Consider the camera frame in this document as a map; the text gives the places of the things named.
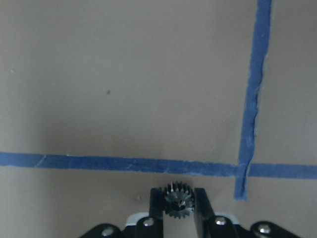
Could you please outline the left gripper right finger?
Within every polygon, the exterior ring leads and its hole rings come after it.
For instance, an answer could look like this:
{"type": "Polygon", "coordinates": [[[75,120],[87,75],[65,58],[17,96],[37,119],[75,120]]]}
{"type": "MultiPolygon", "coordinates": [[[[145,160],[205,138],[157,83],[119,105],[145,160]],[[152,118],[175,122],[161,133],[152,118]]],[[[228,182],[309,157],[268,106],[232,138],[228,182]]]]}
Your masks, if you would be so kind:
{"type": "Polygon", "coordinates": [[[225,215],[217,215],[210,204],[205,189],[195,188],[194,221],[199,238],[297,238],[283,227],[259,221],[250,229],[243,228],[225,215]]]}

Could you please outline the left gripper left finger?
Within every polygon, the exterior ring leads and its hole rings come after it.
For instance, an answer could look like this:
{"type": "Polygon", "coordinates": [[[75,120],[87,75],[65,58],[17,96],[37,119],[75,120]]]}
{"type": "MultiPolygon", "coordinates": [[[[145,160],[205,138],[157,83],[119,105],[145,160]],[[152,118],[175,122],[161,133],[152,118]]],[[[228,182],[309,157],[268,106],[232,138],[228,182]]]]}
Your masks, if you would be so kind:
{"type": "Polygon", "coordinates": [[[88,230],[83,238],[162,238],[163,237],[163,192],[152,188],[149,214],[137,219],[136,224],[120,230],[112,224],[99,224],[88,230]]]}

